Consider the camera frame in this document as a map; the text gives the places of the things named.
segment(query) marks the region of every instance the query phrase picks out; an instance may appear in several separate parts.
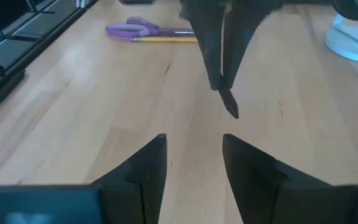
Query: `yellow pencil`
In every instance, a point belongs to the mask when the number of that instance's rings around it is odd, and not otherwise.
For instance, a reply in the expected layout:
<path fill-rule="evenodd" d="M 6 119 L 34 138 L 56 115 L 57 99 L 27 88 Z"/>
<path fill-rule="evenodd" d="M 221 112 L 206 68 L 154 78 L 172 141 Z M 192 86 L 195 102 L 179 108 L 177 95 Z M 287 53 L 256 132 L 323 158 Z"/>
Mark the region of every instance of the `yellow pencil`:
<path fill-rule="evenodd" d="M 135 37 L 132 42 L 187 42 L 197 43 L 196 37 Z"/>

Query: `wooden table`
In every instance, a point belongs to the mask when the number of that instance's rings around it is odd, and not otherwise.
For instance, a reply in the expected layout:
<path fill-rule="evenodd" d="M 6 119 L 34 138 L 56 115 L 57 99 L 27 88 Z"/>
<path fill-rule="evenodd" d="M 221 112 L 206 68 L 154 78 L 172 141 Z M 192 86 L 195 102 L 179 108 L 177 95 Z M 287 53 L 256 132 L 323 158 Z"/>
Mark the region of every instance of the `wooden table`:
<path fill-rule="evenodd" d="M 161 223 L 240 223 L 224 170 L 233 133 L 331 184 L 358 183 L 358 63 L 323 44 L 330 7 L 286 7 L 259 27 L 231 118 L 196 44 L 130 43 L 104 26 L 142 16 L 189 27 L 176 1 L 100 0 L 27 69 L 0 106 L 0 184 L 92 182 L 168 134 Z"/>

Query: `white base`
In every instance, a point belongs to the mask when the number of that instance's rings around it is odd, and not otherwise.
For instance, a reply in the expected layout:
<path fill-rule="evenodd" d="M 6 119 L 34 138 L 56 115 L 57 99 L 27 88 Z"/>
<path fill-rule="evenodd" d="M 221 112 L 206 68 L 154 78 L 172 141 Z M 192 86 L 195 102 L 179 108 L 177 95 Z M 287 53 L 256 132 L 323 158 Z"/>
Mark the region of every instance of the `white base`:
<path fill-rule="evenodd" d="M 325 44 L 338 55 L 358 62 L 358 27 L 342 24 L 341 16 L 328 30 Z"/>

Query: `wood grain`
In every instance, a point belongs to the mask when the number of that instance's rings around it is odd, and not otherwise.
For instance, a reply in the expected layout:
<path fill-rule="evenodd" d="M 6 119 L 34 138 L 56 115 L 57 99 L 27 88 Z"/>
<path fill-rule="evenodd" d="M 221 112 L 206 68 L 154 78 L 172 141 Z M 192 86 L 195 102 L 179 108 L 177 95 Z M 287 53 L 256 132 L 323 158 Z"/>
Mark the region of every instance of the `wood grain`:
<path fill-rule="evenodd" d="M 189 27 L 176 1 L 100 0 L 28 68 L 0 106 L 0 184 L 92 182 L 168 135 L 161 223 L 240 223 L 224 170 L 233 133 L 331 184 L 358 183 L 358 63 L 324 44 L 331 7 L 291 6 L 259 27 L 232 119 L 196 44 L 117 40 L 104 26 L 142 16 Z"/>

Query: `scissors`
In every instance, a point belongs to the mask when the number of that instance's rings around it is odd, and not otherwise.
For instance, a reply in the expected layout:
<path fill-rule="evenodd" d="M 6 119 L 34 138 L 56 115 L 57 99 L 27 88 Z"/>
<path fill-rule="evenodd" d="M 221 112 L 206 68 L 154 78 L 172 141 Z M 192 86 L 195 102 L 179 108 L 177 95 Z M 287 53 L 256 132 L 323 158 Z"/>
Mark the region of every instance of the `scissors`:
<path fill-rule="evenodd" d="M 193 29 L 187 28 L 161 28 L 142 17 L 132 16 L 127 19 L 126 24 L 110 24 L 106 26 L 109 35 L 123 38 L 145 37 L 150 35 L 178 36 L 194 35 Z"/>

